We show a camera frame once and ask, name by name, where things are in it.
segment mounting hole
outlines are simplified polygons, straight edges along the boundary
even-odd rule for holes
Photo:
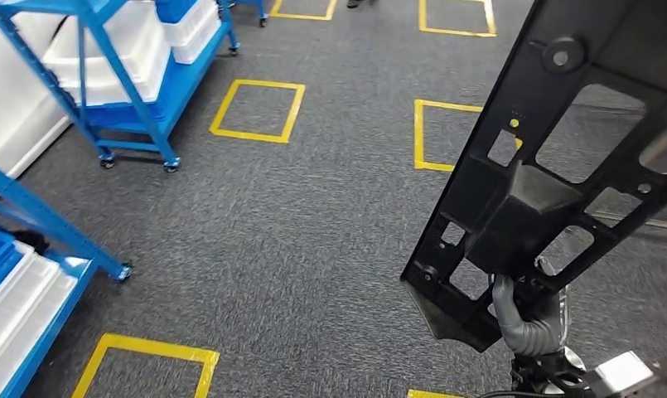
[[[582,44],[571,37],[561,37],[548,44],[541,56],[543,67],[550,73],[570,73],[579,68],[585,59]]]
[[[556,66],[564,66],[568,63],[569,58],[567,51],[558,51],[553,54],[553,63]]]
[[[640,193],[648,193],[653,190],[653,187],[650,186],[650,184],[642,183],[638,186],[638,192]]]

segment white storage box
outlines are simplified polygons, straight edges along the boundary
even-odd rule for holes
[[[219,30],[221,21],[213,0],[196,0],[178,23],[163,23],[175,61],[191,64]]]
[[[16,248],[23,257],[0,284],[0,394],[77,285],[29,245]]]
[[[105,24],[111,43],[138,93],[153,102],[162,84],[170,46],[157,19],[153,2],[126,2]],[[88,105],[129,102],[103,52],[85,29],[85,86]],[[43,62],[52,69],[60,86],[80,102],[80,60],[77,20],[68,17]]]

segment gray flexible hose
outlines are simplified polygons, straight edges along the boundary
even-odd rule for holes
[[[536,357],[560,350],[563,327],[557,295],[538,309],[535,319],[528,321],[521,318],[516,308],[514,281],[510,277],[495,277],[492,298],[501,335],[511,351]]]

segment yellow floor marking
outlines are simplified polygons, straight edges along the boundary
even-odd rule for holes
[[[455,31],[452,29],[438,29],[428,27],[426,17],[426,1],[418,0],[418,29],[421,32],[444,33],[446,35],[473,36],[473,37],[496,37],[496,23],[494,21],[494,9],[491,0],[455,0],[463,2],[481,2],[484,4],[487,32]]]
[[[268,135],[262,133],[249,133],[245,131],[220,129],[221,122],[223,122],[223,118],[225,117],[225,112],[228,110],[231,101],[233,101],[235,92],[241,85],[257,85],[262,87],[273,87],[276,89],[294,90],[294,100],[292,101],[292,107],[289,109],[287,120],[284,122],[284,128],[282,129],[282,133],[280,135]],[[236,79],[228,88],[228,92],[226,93],[223,101],[221,101],[221,106],[219,107],[218,112],[216,112],[214,121],[211,122],[209,131],[211,131],[214,135],[220,135],[224,137],[254,139],[257,141],[266,141],[269,143],[288,143],[289,135],[292,133],[292,129],[294,128],[294,121],[297,119],[299,108],[302,106],[302,99],[304,98],[305,89],[305,85],[298,85],[294,83],[282,83],[268,80]]]
[[[211,377],[213,377],[216,363],[219,361],[219,353],[216,351],[105,333],[99,339],[99,343],[96,345],[84,373],[82,373],[80,382],[77,383],[75,392],[72,393],[72,398],[83,398],[85,396],[96,371],[99,369],[99,364],[109,348],[182,359],[183,361],[202,362],[204,366],[201,368],[201,376],[196,385],[194,398],[206,398],[211,385]]]
[[[462,398],[461,396],[449,396],[448,394],[438,394],[437,392],[409,390],[406,398]]]
[[[447,102],[428,101],[415,99],[413,101],[413,168],[437,170],[439,172],[452,172],[455,165],[444,163],[426,162],[423,160],[423,107],[434,106],[436,108],[461,110],[464,112],[481,112],[481,106],[450,104]],[[521,148],[523,141],[514,138],[516,149]]]
[[[287,14],[279,11],[283,0],[274,0],[270,17],[292,18],[292,19],[311,19],[313,21],[330,21],[333,18],[333,11],[336,9],[336,0],[330,0],[326,15],[307,15],[307,14]]]

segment black plastic bracket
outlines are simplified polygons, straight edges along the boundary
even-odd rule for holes
[[[586,181],[572,183],[536,153],[595,83],[642,101],[645,116]],[[523,141],[507,166],[488,158],[502,130]],[[480,352],[500,338],[491,290],[472,300],[450,282],[463,259],[523,282],[515,299],[528,314],[666,206],[667,174],[641,163],[666,130],[667,0],[537,0],[401,277],[433,334]],[[641,200],[613,227],[585,212],[608,187]],[[442,241],[450,222],[465,231],[455,245]],[[593,243],[555,276],[539,272],[534,259],[568,226]]]

